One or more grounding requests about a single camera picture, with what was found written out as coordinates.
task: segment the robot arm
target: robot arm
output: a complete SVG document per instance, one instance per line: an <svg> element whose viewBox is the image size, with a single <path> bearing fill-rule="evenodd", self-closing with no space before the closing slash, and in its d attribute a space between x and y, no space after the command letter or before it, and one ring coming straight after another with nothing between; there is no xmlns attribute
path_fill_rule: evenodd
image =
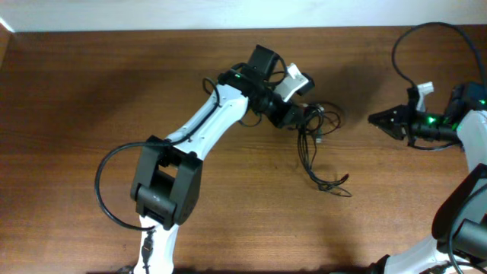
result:
<svg viewBox="0 0 487 274"><path fill-rule="evenodd" d="M422 150L429 149L416 146L416 139L444 141L451 145L463 143L457 129L465 115L471 110L487 110L487 93L482 85L474 82L454 88L443 114L424 111L424 95L420 88L409 88L408 96L407 105L372 114L368 121L394 139L403 140L406 137L408 146Z"/></svg>
<svg viewBox="0 0 487 274"><path fill-rule="evenodd" d="M279 60L285 77L271 83L269 78ZM148 139L150 143L174 142L190 135L175 145L142 148L130 196L137 203L142 227L154 229L142 232L135 274L173 272L178 228L196 206L202 162L223 133L249 109L264 113L278 128L302 123L302 110L289 99L313 86L313 80L296 65L286 67L279 55L257 46L247 64L236 65L218 77L208 101L184 126L165 140ZM169 166L177 168L175 177L164 172Z"/></svg>
<svg viewBox="0 0 487 274"><path fill-rule="evenodd" d="M373 264L375 272L385 274L428 273L436 269L444 273L454 273L448 267L447 234L454 221L454 213L472 193L487 184L487 111L470 111L457 129L458 138L463 144L470 175L458 186L450 198L440 207L433 222L432 235L404 253L386 256ZM476 197L463 211L453 230L453 248L462 256L455 256L458 262L473 262L485 267L487 263L487 193Z"/></svg>

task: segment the wood grain surface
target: wood grain surface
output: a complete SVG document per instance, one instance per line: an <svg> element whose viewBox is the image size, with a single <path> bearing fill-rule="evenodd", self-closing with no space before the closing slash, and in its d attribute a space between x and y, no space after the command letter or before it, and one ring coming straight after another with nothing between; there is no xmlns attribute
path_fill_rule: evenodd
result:
<svg viewBox="0 0 487 274"><path fill-rule="evenodd" d="M487 27L465 27L487 56ZM98 208L94 173L113 147L165 137L207 99L216 78L259 43L314 77L303 102L346 109L314 168L349 173L353 198L316 191L299 163L296 132L264 120L232 126L205 160L199 203L178 235L174 262L197 270L314 271L367 266L431 233L439 206L467 175L458 149L415 151L367 122L406 102L390 64L404 27L287 30L16 33L0 70L0 269L3 273L114 272L138 258L140 233ZM455 33L433 27L400 46L398 63L442 112L451 88L478 81ZM254 120L251 114L245 118ZM111 161L102 194L138 224L129 198L138 149Z"/></svg>
<svg viewBox="0 0 487 274"><path fill-rule="evenodd" d="M10 32L0 24L0 68L2 67L3 57L7 51L8 40L10 39Z"/></svg>

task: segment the cable bundle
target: cable bundle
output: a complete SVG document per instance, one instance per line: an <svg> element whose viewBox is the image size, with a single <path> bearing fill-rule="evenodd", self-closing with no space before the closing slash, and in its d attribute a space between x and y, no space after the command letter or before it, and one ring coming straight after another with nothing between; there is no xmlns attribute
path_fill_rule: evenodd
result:
<svg viewBox="0 0 487 274"><path fill-rule="evenodd" d="M317 119L317 125L310 128L311 121ZM325 123L329 123L332 129L323 132L322 127ZM318 190L330 193L341 197L352 197L352 194L341 187L341 185L347 181L349 175L346 174L340 180L328 181L320 179L313 172L314 158L317 156L317 142L320 142L322 137L328 135L340 128L342 121L340 115L334 111L325 111L319 104L305 105L304 108L304 122L297 126L298 130L298 154L303 164L304 169L310 176L313 182L318 185ZM308 139L311 138L314 147L313 157L310 158L310 152L308 148Z"/></svg>

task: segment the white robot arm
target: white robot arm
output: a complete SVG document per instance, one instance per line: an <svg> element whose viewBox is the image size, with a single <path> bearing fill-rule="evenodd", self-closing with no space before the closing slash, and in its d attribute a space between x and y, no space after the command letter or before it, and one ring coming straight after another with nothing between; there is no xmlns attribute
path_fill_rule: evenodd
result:
<svg viewBox="0 0 487 274"><path fill-rule="evenodd" d="M277 62L284 68L280 81L270 82ZM151 136L147 142L123 145L111 151L100 163L95 177L95 193L103 212L126 228L142 231L141 253L135 274L171 274L173 250L179 226L189 217L199 198L202 162L224 132L248 110L264 114L278 128L304 122L303 110L290 101L294 93L304 95L313 80L301 74L295 64L270 49L258 46L248 63L235 65L218 77L207 102L196 114L165 140ZM100 176L105 163L118 151L142 146L130 196L136 201L141 227L115 217L100 196ZM175 167L172 177L164 172Z"/></svg>
<svg viewBox="0 0 487 274"><path fill-rule="evenodd" d="M466 161L469 167L469 171L473 172L479 164L487 164L487 112L471 110L463 118L461 124L457 128L457 134L465 149ZM470 187L470 192L475 192L481 187L487 184L487 180L481 179L478 183L475 183ZM469 205L466 215L463 220L474 221L475 223L481 223L485 214L486 205L484 197L479 197L473 200ZM455 231L460 227L460 223L455 224ZM475 236L477 246L473 246L471 243L457 243L460 245L460 249L466 249L464 252L474 253L473 256L487 256L487 242L485 242L485 231L478 230L478 234ZM460 256L456 256L458 262L468 263L468 260ZM386 258L384 274L417 274L423 273L428 269L434 269L435 267L447 266L450 263L450 258L446 253L442 253L438 250L438 241L433 235L428 236L426 239L416 244L404 253L394 255ZM471 269L468 266L461 266L461 269ZM444 273L455 273L456 270L450 267L444 267Z"/></svg>

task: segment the black cable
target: black cable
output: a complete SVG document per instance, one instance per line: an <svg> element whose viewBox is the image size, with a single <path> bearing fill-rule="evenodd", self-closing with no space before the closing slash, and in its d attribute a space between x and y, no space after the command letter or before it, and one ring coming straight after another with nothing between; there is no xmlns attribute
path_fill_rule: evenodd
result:
<svg viewBox="0 0 487 274"><path fill-rule="evenodd" d="M337 120L338 123L336 125L332 123L333 129L331 129L330 131L325 133L320 133L325 120L332 121L331 118L327 116L327 114L330 113L334 113L334 115L338 117ZM318 124L317 126L310 128L309 125L313 119L318 119ZM308 105L304 109L304 123L298 125L298 155L308 176L310 177L310 179L312 179L313 182L315 182L318 185L318 190L336 196L352 197L352 194L349 191L340 187L340 185L343 184L345 181L347 181L347 179L349 178L348 174L346 174L340 180L328 181L328 180L320 179L313 172L313 163L317 155L317 138L319 136L324 136L337 130L340 127L340 124L341 124L341 120L339 118L338 113L335 113L333 111L325 112L317 104ZM313 146L314 146L314 153L311 159L310 159L310 153L308 148L308 137L312 138Z"/></svg>
<svg viewBox="0 0 487 274"><path fill-rule="evenodd" d="M220 105L220 93L218 92L216 83L214 83L213 80L211 80L208 77L203 78L203 88L205 90L206 90L206 86L205 86L206 82L209 82L210 85L215 90L215 94L216 94L215 105L208 112L208 114L206 114L206 116L203 117L201 122L199 122L199 124L194 129L192 129L188 134L186 134L184 137L182 137L182 139L177 140L175 142L171 142L170 140L164 140L164 142L130 142L130 143L121 145L117 148L114 148L112 151L108 152L108 154L105 155L105 157L103 157L100 164L98 165L97 173L96 173L95 178L94 178L94 192L95 192L95 195L97 197L98 205L100 206L101 211L103 211L103 213L105 213L105 215L107 215L108 218L110 218L110 220L114 221L115 223L117 223L118 225L120 225L123 228L128 228L128 229L132 229L132 230L136 230L136 231L152 231L155 228L154 226L151 226L149 228L142 228L139 226L127 224L124 221L117 218L110 210L108 210L107 206L105 205L105 203L101 199L101 193L100 193L101 173L102 173L103 169L105 168L105 165L107 164L107 162L114 155L116 155L117 153L119 153L119 152L121 152L127 148L135 148L135 147L142 147L142 146L167 147L167 146L172 146L172 145L178 145L178 144L188 140L201 127L201 125L203 125L206 122L206 120L216 111L216 109Z"/></svg>
<svg viewBox="0 0 487 274"><path fill-rule="evenodd" d="M444 144L444 145L439 145L439 146L435 146L435 147L422 147L422 146L417 146L417 145L409 145L411 148L415 148L415 149L418 149L418 150L422 150L422 151L442 151L444 149L447 149L447 148L451 148L455 145L459 145L461 144L460 142L449 142L447 144Z"/></svg>
<svg viewBox="0 0 487 274"><path fill-rule="evenodd" d="M454 256L454 249L453 249L453 238L454 238L454 225L458 222L458 218L462 215L462 213L465 211L466 207L480 194L484 193L487 190L487 184L479 188L477 191L475 191L472 195L470 195L466 200L462 203L462 206L460 209L455 213L453 217L453 221L451 222L450 228L448 230L448 239L447 239L447 250L448 250L448 257L450 258L450 263L451 265L455 268L455 270L459 274L463 274L462 269L459 267L459 263L455 259Z"/></svg>
<svg viewBox="0 0 487 274"><path fill-rule="evenodd" d="M408 76L406 76L403 72L401 72L401 70L397 66L397 64L396 64L396 51L397 51L398 45L400 44L400 42L404 38L406 38L408 35L410 35L412 32L414 32L416 30L419 30L419 29L421 29L423 27L429 27L429 26L442 26L442 27L447 27L447 28L450 28L452 30L455 30L459 35L461 35L461 37L468 44L469 48L473 52L473 55L475 56L477 66L479 68L480 78L482 79L482 83L484 85L484 88L487 91L487 79L486 79L487 76L485 74L485 68L484 68L484 65L482 63L482 57L480 56L480 52L477 50L477 48L475 48L475 45L473 44L472 40L468 37L468 35L466 35L466 33L462 29L460 29L459 27L454 26L452 24L443 23L443 22L429 22L429 23L424 23L424 24L420 24L420 25L414 26L411 29L409 29L408 31L406 31L403 35L401 35L399 37L399 39L397 39L397 41L394 43L393 51L392 51L392 54L391 54L391 59L392 59L393 67L394 67L394 70L396 70L397 74L399 76L401 76L404 80L408 81L411 84L411 87L412 88L417 88L418 87L416 85L416 83L411 78L409 78ZM415 149L418 149L418 150L423 150L423 151L441 151L441 150L444 150L446 148L450 148L450 147L453 147L453 146L459 145L459 144L460 144L459 142L451 142L451 143L448 143L446 145L440 145L440 146L436 146L436 147L422 147L422 146L417 146L417 145L412 144L412 145L410 145L410 147L415 148Z"/></svg>
<svg viewBox="0 0 487 274"><path fill-rule="evenodd" d="M245 126L245 127L254 127L254 126L258 126L260 124L260 122L262 122L262 114L261 113L257 113L256 114L258 117L259 117L259 120L253 124L253 125L247 125L246 123L244 123L241 119L238 120L238 123L241 125L241 126Z"/></svg>
<svg viewBox="0 0 487 274"><path fill-rule="evenodd" d="M401 76L404 80L408 81L413 88L416 88L417 87L416 83L413 80L411 80L411 78L409 78L408 76L404 75L400 71L400 69L397 67L397 64L396 64L396 50L397 50L397 47L398 47L399 43L405 37L407 37L408 35L410 35L412 32L414 32L416 30L419 30L419 29L421 29L423 27L429 27L429 26L442 26L442 27L447 27L447 28L450 28L452 30L455 30L459 35L462 36L462 38L465 40L465 42L469 45L470 49L472 50L473 55L475 56L475 59L476 59L476 62L477 62L477 66L479 68L480 78L482 79L482 83L484 85L484 88L487 91L487 79L486 79L487 76L485 75L485 68L484 68L484 65L482 64L482 58L480 57L480 52L477 50L477 48L475 48L475 45L473 44L472 40L468 37L468 35L466 35L466 33L462 29L460 29L459 27L454 26L452 24L443 23L443 22L429 22L429 23L424 23L424 24L417 25L415 27L412 27L410 30L406 31L403 35L401 35L401 37L399 37L399 39L396 41L396 43L394 43L394 47L393 47L393 51L392 51L392 56L391 56L392 57L393 67L396 70L397 74L399 74L399 76Z"/></svg>
<svg viewBox="0 0 487 274"><path fill-rule="evenodd" d="M284 61L284 59L282 57L279 57L279 61L281 62L282 64L282 69L284 69L283 72L273 72L273 74L278 74L278 73L284 73L284 75L282 76L281 80L279 81L274 81L274 82L265 82L264 84L267 85L268 87L276 87L277 85L281 84L284 79L286 78L286 76L288 75L288 67L286 66L286 62Z"/></svg>
<svg viewBox="0 0 487 274"><path fill-rule="evenodd" d="M208 88L206 87L206 83L205 81L203 81L203 91L205 93L207 93L207 95L211 96L212 95L212 92L208 90Z"/></svg>
<svg viewBox="0 0 487 274"><path fill-rule="evenodd" d="M348 112L345 109L341 108L339 105L332 103L328 100L320 100L320 101L313 102L312 104L319 104L320 106L328 105L328 106L331 106L333 109L336 110L336 111L333 111L336 115L338 115L338 113L340 113L339 116L337 116L338 119L340 120L340 127L343 127L343 120L346 121L347 117L349 116Z"/></svg>
<svg viewBox="0 0 487 274"><path fill-rule="evenodd" d="M142 249L140 251L142 255L142 262L144 266L142 267L145 269L145 274L149 274L149 259L151 259L152 251L154 250L154 241L152 240L152 235L156 232L156 230L148 231L147 237L144 239L144 244L142 245Z"/></svg>

